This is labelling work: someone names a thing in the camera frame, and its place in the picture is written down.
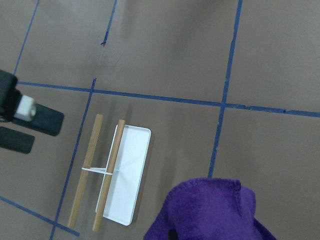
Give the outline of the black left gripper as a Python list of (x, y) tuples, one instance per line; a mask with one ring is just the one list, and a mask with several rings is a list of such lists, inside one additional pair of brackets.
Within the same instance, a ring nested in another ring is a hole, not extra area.
[[(64, 114), (16, 89), (18, 78), (7, 71), (0, 71), (0, 121), (32, 129), (50, 136), (57, 136), (62, 128)], [(10, 128), (0, 127), (0, 147), (18, 153), (29, 154), (35, 137)]]

